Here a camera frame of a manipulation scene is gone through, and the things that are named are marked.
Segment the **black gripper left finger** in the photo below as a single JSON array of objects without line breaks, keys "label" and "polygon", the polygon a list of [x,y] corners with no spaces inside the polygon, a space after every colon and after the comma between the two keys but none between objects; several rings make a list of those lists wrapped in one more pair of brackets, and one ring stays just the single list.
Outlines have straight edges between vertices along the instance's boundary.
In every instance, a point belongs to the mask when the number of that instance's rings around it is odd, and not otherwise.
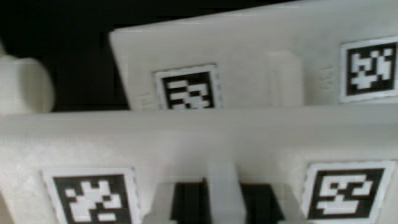
[{"label": "black gripper left finger", "polygon": [[179,182],[174,187],[170,220],[178,224],[210,223],[208,182]]}]

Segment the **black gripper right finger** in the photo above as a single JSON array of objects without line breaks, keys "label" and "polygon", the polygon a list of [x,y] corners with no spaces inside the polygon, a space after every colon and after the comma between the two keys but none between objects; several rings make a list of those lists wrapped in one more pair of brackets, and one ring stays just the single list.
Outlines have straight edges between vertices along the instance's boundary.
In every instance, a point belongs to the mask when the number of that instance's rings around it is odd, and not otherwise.
[{"label": "black gripper right finger", "polygon": [[240,188],[247,209],[245,224],[277,224],[284,214],[272,186],[265,183],[242,183]]}]

